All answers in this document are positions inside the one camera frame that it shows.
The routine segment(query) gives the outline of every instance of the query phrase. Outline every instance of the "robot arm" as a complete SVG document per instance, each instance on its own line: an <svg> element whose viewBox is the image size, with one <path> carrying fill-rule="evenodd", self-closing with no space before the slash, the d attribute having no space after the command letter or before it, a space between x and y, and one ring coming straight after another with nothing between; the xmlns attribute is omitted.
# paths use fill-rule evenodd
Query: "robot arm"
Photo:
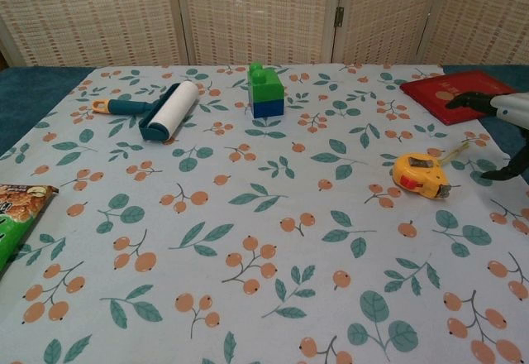
<svg viewBox="0 0 529 364"><path fill-rule="evenodd" d="M529 93L488 94L461 93L446 104L449 109L468 107L510 122L522 131L526 145L501 170L481 175L488 180L510 180L529 167Z"/></svg>

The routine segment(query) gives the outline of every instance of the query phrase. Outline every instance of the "snack bag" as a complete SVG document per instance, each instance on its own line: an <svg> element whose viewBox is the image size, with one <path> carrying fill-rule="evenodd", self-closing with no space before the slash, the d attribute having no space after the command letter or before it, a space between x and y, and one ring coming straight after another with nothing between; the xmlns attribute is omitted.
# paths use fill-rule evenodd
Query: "snack bag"
<svg viewBox="0 0 529 364"><path fill-rule="evenodd" d="M0 271L36 215L57 192L53 186L0 184Z"/></svg>

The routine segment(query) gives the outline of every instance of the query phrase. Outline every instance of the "lint roller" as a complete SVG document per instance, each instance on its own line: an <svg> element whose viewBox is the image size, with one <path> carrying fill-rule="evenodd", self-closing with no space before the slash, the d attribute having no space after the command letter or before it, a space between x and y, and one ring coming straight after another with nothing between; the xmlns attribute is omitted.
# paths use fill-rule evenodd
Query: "lint roller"
<svg viewBox="0 0 529 364"><path fill-rule="evenodd" d="M198 97L197 86L190 81L173 84L154 103L101 99L93 101L98 113L142 114L150 111L140 122L140 133L148 141L167 141L176 131Z"/></svg>

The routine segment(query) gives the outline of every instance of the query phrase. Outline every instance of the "red book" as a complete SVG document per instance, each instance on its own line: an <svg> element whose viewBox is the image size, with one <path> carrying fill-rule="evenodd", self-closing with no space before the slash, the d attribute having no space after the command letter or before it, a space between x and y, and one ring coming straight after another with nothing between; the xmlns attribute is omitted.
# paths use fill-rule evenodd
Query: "red book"
<svg viewBox="0 0 529 364"><path fill-rule="evenodd" d="M445 105L459 93L467 91L497 94L516 92L480 70L410 81L401 84L400 89L447 126L485 116L484 113L476 112L471 108L445 108Z"/></svg>

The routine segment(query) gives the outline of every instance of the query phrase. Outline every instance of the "orange berry pattern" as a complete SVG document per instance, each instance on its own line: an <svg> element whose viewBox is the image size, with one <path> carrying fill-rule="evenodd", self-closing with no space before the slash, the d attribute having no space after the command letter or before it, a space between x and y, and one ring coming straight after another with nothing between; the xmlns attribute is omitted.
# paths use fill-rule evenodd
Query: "orange berry pattern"
<svg viewBox="0 0 529 364"><path fill-rule="evenodd" d="M42 317L46 310L48 310L49 320L62 320L69 312L69 304L65 300L58 300L58 296L67 298L66 295L74 294L84 287L84 277L70 277L70 274L83 263L84 261L81 261L69 269L62 269L58 263L48 266L43 273L43 277L45 279L53 279L54 281L60 280L50 288L44 289L45 287L42 285L33 285L26 291L22 298L32 302L32 304L24 312L22 324L34 323Z"/></svg>
<svg viewBox="0 0 529 364"><path fill-rule="evenodd" d="M2 269L4 361L527 362L527 188L480 179L508 162L488 133L398 87L441 69L270 67L284 115L259 119L248 65L96 69L0 155L4 180L60 188ZM141 139L145 115L91 113L185 79L198 101L165 142ZM448 199L388 175L460 141Z"/></svg>

